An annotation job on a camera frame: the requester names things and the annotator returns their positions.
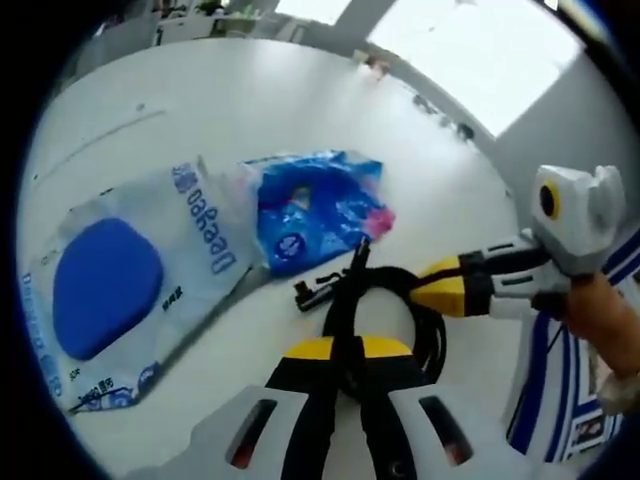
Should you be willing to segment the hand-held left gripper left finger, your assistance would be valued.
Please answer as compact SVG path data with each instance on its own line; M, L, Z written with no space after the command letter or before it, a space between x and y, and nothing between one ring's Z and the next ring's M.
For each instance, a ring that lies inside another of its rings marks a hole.
M192 432L194 479L320 479L335 428L334 339L290 348Z

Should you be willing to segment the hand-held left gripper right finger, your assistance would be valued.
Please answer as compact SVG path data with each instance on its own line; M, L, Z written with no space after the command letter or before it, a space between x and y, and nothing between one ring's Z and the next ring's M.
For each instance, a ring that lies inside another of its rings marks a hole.
M360 338L362 427L382 479L498 479L504 443L454 387L430 384L401 341Z

